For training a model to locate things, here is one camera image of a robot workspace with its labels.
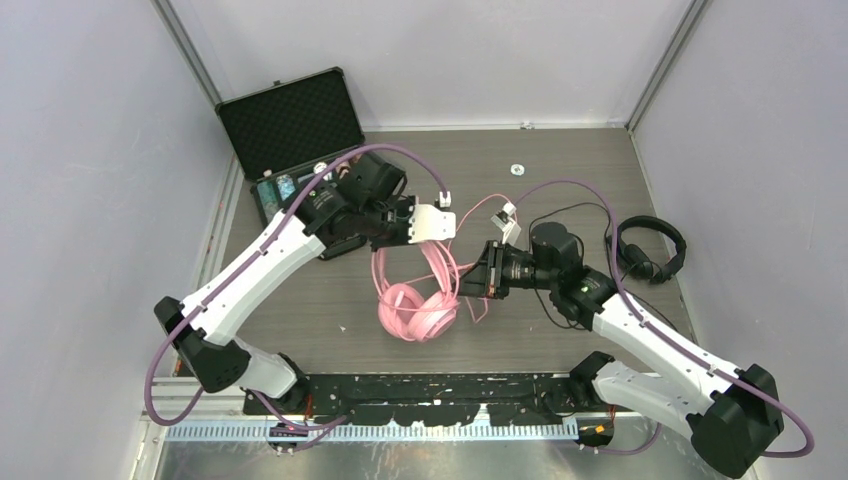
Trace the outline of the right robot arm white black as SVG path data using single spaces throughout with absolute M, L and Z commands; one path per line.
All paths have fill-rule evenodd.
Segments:
M 690 440 L 718 473 L 739 479 L 783 432 L 776 381 L 741 369 L 658 320 L 613 279 L 583 263 L 581 242 L 556 222 L 535 226 L 529 250 L 490 240 L 459 280 L 464 297 L 503 299 L 511 289 L 546 291 L 565 319 L 607 338 L 652 369 L 639 373 L 595 351 L 574 367 L 571 397 L 584 410 L 603 403 L 640 413 Z

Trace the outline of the pink headphones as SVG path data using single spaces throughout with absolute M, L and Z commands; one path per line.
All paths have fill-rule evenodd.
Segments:
M 459 307 L 457 288 L 459 264 L 450 245 L 428 241 L 419 245 L 431 269 L 438 290 L 424 297 L 413 281 L 390 283 L 386 278 L 386 251 L 376 250 L 371 257 L 372 280 L 377 293 L 377 318 L 391 336 L 406 342 L 433 340 L 455 321 Z

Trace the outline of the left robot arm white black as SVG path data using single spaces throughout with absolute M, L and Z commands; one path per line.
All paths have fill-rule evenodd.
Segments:
M 252 312 L 298 269 L 334 244 L 364 236 L 379 245 L 414 239 L 405 171 L 369 153 L 346 154 L 296 185 L 257 238 L 216 277 L 183 299 L 165 296 L 154 315 L 202 393 L 231 386 L 258 391 L 284 414 L 307 398 L 291 360 L 240 339 Z

